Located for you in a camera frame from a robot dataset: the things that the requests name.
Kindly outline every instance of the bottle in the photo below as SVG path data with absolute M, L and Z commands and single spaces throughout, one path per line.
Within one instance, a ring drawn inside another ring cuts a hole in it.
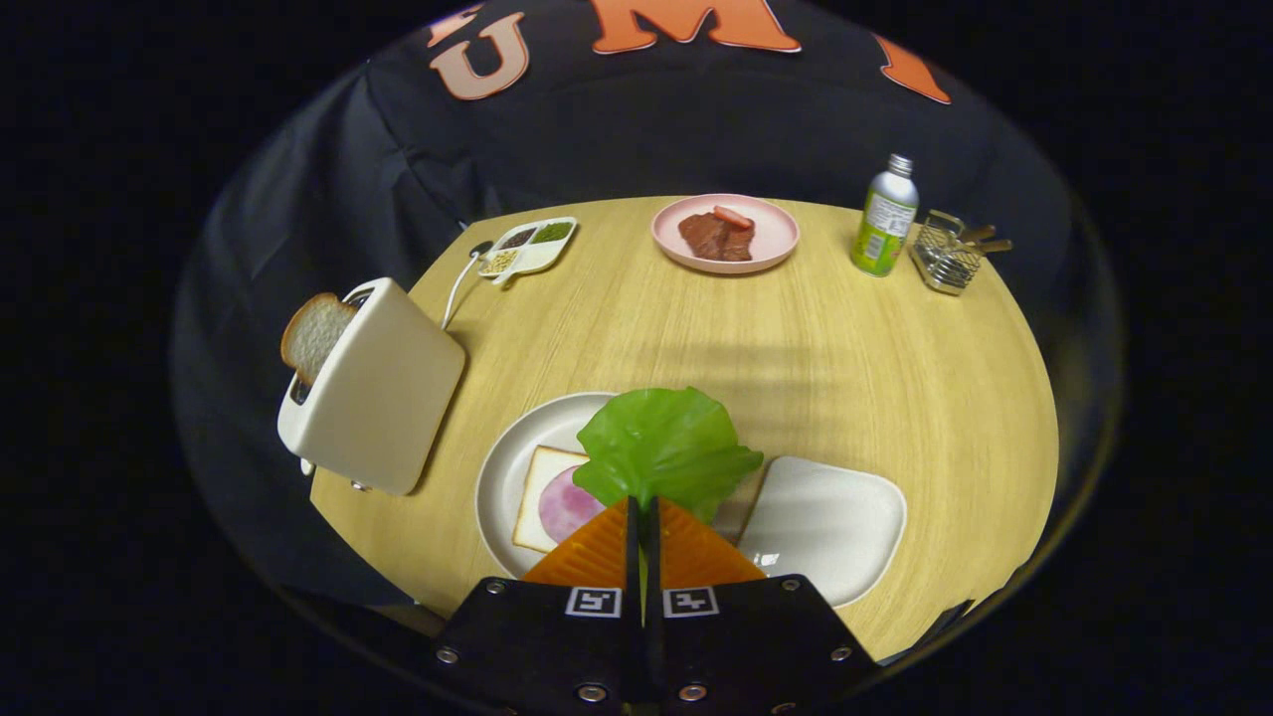
M 919 210 L 919 190 L 910 181 L 910 159 L 890 154 L 889 171 L 877 175 L 867 191 L 849 259 L 872 276 L 886 276 L 892 270 Z

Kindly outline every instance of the white toaster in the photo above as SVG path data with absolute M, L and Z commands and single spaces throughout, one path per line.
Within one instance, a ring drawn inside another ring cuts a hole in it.
M 406 494 L 460 383 L 465 349 L 393 279 L 364 283 L 344 301 L 358 313 L 314 385 L 292 376 L 279 437 L 294 455 L 355 487 Z

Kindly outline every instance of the black cloth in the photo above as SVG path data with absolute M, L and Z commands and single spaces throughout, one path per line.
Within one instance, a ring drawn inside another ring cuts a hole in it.
M 1116 312 L 1091 290 L 1100 257 L 1066 183 L 939 68 L 950 104 L 883 76 L 868 31 L 802 3 L 771 6 L 799 52 L 717 43 L 708 19 L 687 43 L 659 33 L 649 48 L 598 55 L 588 3 L 490 1 L 434 47 L 423 28 L 337 79 L 234 176 L 182 276 L 171 380 L 204 497 L 265 573 L 345 601 L 405 599 L 311 506 L 275 432 L 290 375 L 279 336 L 309 296 L 386 275 L 410 288 L 461 223 L 540 206 L 728 191 L 858 208 L 890 153 L 913 159 L 922 210 L 994 223 L 1016 242 L 994 265 L 1049 363 L 1058 494 L 1072 492 L 1120 372 Z M 429 62 L 470 42 L 474 71 L 494 71 L 480 32 L 514 11 L 527 71 L 484 99 L 453 97 Z

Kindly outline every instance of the white plate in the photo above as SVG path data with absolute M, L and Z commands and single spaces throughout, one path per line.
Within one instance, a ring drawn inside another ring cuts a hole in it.
M 486 550 L 509 576 L 521 578 L 544 558 L 542 552 L 513 544 L 513 526 L 535 446 L 583 452 L 575 434 L 614 396 L 612 392 L 575 392 L 550 400 L 509 426 L 486 455 L 474 494 L 477 531 Z
M 801 457 L 769 465 L 738 550 L 765 575 L 805 575 L 831 606 L 873 587 L 906 529 L 906 498 L 889 480 Z

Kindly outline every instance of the round table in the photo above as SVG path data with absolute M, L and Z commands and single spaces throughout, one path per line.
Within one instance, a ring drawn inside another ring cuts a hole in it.
M 773 200 L 801 228 L 794 254 L 715 276 L 665 256 L 648 196 L 477 222 L 411 298 L 439 321 L 468 250 L 509 228 L 573 215 L 558 262 L 507 288 L 470 275 L 449 331 L 468 364 L 419 485 L 350 489 L 320 469 L 311 499 L 376 569 L 449 617 L 476 582 L 507 573 L 479 535 L 474 490 L 518 417 L 586 391 L 694 386 L 722 401 L 766 461 L 794 455 L 895 483 L 908 524 L 887 572 L 836 610 L 876 659 L 938 615 L 984 599 L 1035 549 L 1057 484 L 1058 432 L 1043 358 L 989 261 L 960 297 L 927 288 L 903 257 L 880 279 L 853 268 L 861 211 Z M 913 227 L 911 238 L 918 227 Z M 740 489 L 752 498 L 759 479 Z

